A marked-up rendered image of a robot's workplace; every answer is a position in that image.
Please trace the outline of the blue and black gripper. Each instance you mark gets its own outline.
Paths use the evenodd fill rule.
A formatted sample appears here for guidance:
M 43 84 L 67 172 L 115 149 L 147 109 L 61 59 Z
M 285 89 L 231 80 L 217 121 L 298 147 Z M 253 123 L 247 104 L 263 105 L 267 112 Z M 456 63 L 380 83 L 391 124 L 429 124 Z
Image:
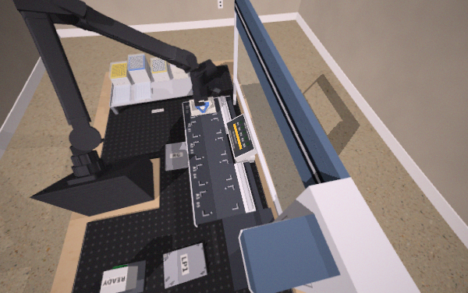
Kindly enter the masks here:
M 199 88 L 203 87 L 204 85 L 202 86 L 193 86 L 192 85 L 192 90 L 193 90 L 193 100 L 194 100 L 194 104 L 195 104 L 195 108 L 197 108 L 198 110 L 200 110 L 202 113 L 205 113 L 205 111 L 207 110 L 208 106 L 209 106 L 209 102 L 204 102 L 204 101 L 208 101 L 208 98 L 207 96 L 205 97 L 201 97 L 200 96 L 200 90 Z M 204 101 L 203 101 L 204 100 Z M 202 102 L 199 102 L 199 101 L 202 101 Z M 196 102 L 196 103 L 195 103 Z M 200 107 L 202 106 L 205 106 L 204 110 L 202 111 L 202 109 Z

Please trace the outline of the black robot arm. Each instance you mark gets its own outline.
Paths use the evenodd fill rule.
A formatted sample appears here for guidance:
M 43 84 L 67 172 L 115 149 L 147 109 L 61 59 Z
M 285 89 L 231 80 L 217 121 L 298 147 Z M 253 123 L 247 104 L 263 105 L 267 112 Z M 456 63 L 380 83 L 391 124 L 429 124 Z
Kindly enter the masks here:
M 81 0 L 13 0 L 13 2 L 30 31 L 66 120 L 73 127 L 69 134 L 69 142 L 72 145 L 70 150 L 73 155 L 70 158 L 74 176 L 66 180 L 68 185 L 98 179 L 113 167 L 112 164 L 106 165 L 103 158 L 98 158 L 97 150 L 93 150 L 105 139 L 101 139 L 99 131 L 90 126 L 90 116 L 53 22 L 95 32 L 163 59 L 183 69 L 186 74 L 190 72 L 193 86 L 204 85 L 199 88 L 201 97 L 208 96 L 208 87 L 217 93 L 222 90 L 220 77 L 209 79 L 218 71 L 210 59 L 198 65 L 197 58 L 192 52 L 166 44 L 120 23 L 92 9 Z

